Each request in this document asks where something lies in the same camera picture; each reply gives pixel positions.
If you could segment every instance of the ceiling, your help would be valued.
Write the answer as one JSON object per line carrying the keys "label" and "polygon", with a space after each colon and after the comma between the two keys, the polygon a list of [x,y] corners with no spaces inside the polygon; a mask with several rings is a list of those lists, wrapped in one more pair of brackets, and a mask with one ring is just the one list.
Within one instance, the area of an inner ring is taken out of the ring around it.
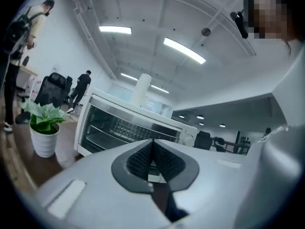
{"label": "ceiling", "polygon": [[[199,120],[198,115],[203,115],[204,120]],[[274,97],[175,111],[172,118],[193,126],[198,126],[199,123],[204,123],[206,127],[219,127],[220,124],[225,124],[226,128],[231,130],[262,133],[267,127],[274,129],[286,123]]]}
{"label": "ceiling", "polygon": [[[210,73],[255,55],[239,35],[229,13],[242,0],[80,0],[90,42],[113,77],[120,73],[152,77],[152,84],[179,95]],[[101,33],[99,25],[131,27],[132,35]],[[201,30],[209,27],[209,37]],[[206,59],[200,65],[163,44],[168,37]]]}

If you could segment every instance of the toaster oven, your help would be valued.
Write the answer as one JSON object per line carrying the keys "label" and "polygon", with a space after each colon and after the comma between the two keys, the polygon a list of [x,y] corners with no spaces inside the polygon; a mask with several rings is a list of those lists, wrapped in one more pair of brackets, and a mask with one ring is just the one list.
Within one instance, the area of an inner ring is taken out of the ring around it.
{"label": "toaster oven", "polygon": [[[97,89],[86,96],[74,149],[87,156],[145,139],[162,139],[193,147],[197,128],[145,110]],[[161,175],[152,163],[150,175]]]}

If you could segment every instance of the ribbed white pot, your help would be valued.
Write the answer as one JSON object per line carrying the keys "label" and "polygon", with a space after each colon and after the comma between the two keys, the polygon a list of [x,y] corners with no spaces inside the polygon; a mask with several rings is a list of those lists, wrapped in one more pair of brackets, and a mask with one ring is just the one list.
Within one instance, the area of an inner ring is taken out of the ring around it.
{"label": "ribbed white pot", "polygon": [[30,125],[30,136],[32,138],[33,146],[40,157],[49,158],[55,152],[57,136],[60,128],[57,124],[54,124],[53,127],[57,129],[57,132],[52,135],[46,135],[36,132]]}

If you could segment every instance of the man with backpack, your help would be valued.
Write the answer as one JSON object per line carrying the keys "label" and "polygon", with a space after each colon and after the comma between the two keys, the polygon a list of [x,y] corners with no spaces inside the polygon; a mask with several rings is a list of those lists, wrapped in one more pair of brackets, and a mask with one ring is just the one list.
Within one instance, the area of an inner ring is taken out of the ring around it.
{"label": "man with backpack", "polygon": [[54,7],[54,0],[45,0],[41,5],[30,7],[16,21],[8,27],[3,40],[2,52],[7,54],[10,61],[5,77],[5,126],[6,132],[12,131],[13,101],[16,91],[16,80],[22,60],[27,51],[34,48],[34,39],[43,26],[50,10]]}

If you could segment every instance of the white shoe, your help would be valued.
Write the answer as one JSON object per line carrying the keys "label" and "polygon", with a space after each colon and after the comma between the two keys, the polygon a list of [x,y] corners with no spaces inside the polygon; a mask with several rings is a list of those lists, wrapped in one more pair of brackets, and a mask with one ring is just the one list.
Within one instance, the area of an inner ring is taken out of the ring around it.
{"label": "white shoe", "polygon": [[5,124],[4,124],[4,131],[12,132],[13,131],[13,126],[9,125],[7,122],[5,122]]}
{"label": "white shoe", "polygon": [[68,109],[68,111],[67,111],[66,113],[67,113],[67,114],[74,113],[74,109],[73,109],[73,108],[70,108],[70,109]]}

